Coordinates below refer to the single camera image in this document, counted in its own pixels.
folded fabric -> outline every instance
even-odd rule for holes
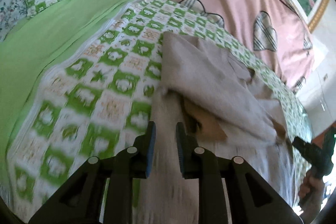
[[[273,122],[282,128],[285,123],[272,91],[227,50],[202,39],[165,32],[162,54],[161,83],[152,101],[151,120],[157,128],[153,167],[140,183],[137,223],[198,223],[198,180],[185,180],[179,169],[175,126],[185,123],[181,100],[203,126],[207,121],[199,116],[205,113],[227,134],[224,141],[198,136],[200,146],[227,159],[242,156],[291,206],[292,150],[284,132],[273,127]],[[265,103],[267,96],[270,103]],[[285,142],[275,143],[280,139],[276,133]]]
[[[284,140],[286,125],[280,103],[263,101],[270,89],[256,74],[251,77],[228,49],[218,50],[200,38],[171,32],[164,33],[163,49],[162,86],[215,115],[229,143],[250,146],[253,142],[257,147]]]

floral pattern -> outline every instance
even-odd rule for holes
[[[0,0],[0,42],[18,21],[26,16],[25,0]]]

human hand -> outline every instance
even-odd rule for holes
[[[311,223],[321,210],[325,184],[323,180],[314,178],[311,169],[306,173],[300,186],[298,196],[303,199],[308,193],[310,198],[303,205],[301,218],[305,224]]]

gold picture frame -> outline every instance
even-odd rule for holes
[[[315,14],[313,15],[313,18],[310,20],[310,22],[308,23],[308,28],[310,33],[312,33],[316,26],[318,25],[318,23],[320,22],[327,6],[330,0],[321,0],[319,7],[317,8],[317,11],[315,12]]]

